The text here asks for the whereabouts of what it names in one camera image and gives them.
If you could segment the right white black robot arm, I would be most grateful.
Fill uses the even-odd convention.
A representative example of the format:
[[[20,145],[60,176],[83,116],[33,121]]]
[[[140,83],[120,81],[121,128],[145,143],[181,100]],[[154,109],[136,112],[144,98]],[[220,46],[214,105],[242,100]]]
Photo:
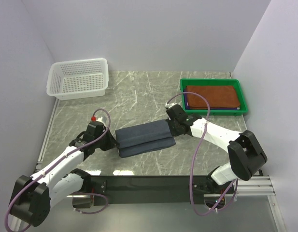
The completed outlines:
[[[188,115],[176,103],[165,104],[167,123],[176,137],[187,134],[202,138],[228,153],[229,162],[209,174],[207,189],[218,193],[224,184],[234,179],[248,181],[268,161],[254,133],[233,131],[209,122],[198,114]]]

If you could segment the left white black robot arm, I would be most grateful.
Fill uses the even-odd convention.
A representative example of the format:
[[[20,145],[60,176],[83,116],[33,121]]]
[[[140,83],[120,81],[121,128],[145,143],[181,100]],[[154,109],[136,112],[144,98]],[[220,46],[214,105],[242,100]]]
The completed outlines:
[[[92,117],[87,129],[45,168],[31,176],[20,176],[14,185],[6,215],[30,226],[39,226],[52,207],[69,195],[88,195],[92,200],[91,175],[77,168],[96,149],[107,151],[118,143],[102,118]]]

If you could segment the grey towel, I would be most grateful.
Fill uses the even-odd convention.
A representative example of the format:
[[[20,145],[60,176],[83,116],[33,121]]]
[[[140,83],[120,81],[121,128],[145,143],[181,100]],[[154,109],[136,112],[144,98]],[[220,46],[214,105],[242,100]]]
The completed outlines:
[[[115,131],[121,158],[162,150],[176,145],[165,120],[118,129]]]

